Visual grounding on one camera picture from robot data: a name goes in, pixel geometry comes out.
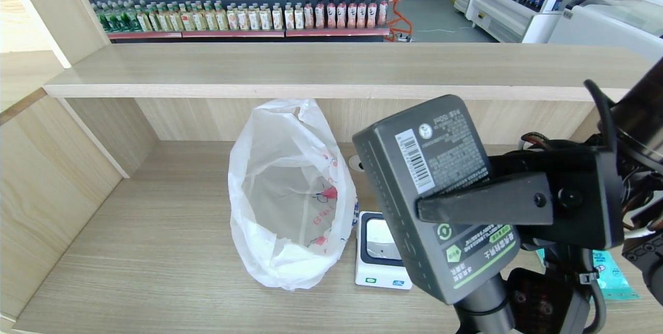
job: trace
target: chest freezer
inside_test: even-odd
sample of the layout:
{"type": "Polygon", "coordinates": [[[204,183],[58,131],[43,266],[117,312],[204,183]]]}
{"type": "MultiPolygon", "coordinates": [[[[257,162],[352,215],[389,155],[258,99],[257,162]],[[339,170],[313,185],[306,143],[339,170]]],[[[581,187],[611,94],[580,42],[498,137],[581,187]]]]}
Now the chest freezer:
{"type": "Polygon", "coordinates": [[[656,62],[663,57],[663,6],[646,0],[574,0],[549,43],[625,47],[656,62]]]}

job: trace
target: white cable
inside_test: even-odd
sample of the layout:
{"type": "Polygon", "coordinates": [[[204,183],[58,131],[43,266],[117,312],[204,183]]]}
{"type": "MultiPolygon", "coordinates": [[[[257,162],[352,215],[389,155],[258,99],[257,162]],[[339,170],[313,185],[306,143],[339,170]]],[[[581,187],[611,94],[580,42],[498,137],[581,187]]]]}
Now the white cable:
{"type": "Polygon", "coordinates": [[[635,230],[629,230],[628,232],[624,232],[624,239],[639,239],[640,237],[647,237],[649,235],[655,235],[656,231],[654,230],[649,230],[649,226],[651,226],[652,222],[649,222],[647,226],[635,230]]]}

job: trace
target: white scanner device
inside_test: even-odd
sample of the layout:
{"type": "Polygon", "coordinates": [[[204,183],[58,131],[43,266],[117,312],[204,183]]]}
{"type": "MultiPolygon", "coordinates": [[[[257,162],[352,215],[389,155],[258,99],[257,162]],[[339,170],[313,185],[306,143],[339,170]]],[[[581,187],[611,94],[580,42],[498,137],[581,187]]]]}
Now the white scanner device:
{"type": "Polygon", "coordinates": [[[362,211],[357,225],[355,284],[411,289],[412,281],[382,213],[362,211]]]}

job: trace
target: green logo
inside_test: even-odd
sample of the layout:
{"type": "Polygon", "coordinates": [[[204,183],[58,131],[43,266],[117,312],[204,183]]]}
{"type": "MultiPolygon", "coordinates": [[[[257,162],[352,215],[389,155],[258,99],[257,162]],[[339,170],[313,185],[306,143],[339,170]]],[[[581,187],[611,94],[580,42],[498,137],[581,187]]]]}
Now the green logo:
{"type": "Polygon", "coordinates": [[[452,237],[452,226],[448,224],[438,225],[438,237],[441,240],[448,240],[452,237]]]}
{"type": "Polygon", "coordinates": [[[456,245],[449,247],[447,249],[447,261],[449,263],[458,263],[462,253],[461,249],[458,249],[456,245]]]}
{"type": "Polygon", "coordinates": [[[497,242],[499,239],[501,239],[502,237],[507,235],[507,233],[509,233],[509,232],[511,232],[511,225],[503,226],[502,228],[498,229],[497,232],[493,233],[493,235],[491,236],[490,242],[491,243],[497,242]]]}

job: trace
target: screw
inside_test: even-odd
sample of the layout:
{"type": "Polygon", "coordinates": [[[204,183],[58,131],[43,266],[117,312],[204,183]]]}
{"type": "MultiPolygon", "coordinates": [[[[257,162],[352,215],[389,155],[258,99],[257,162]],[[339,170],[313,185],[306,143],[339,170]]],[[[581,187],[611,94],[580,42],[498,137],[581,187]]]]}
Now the screw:
{"type": "Polygon", "coordinates": [[[535,205],[537,205],[537,207],[544,207],[546,202],[545,195],[542,195],[541,193],[535,194],[535,205]]]}

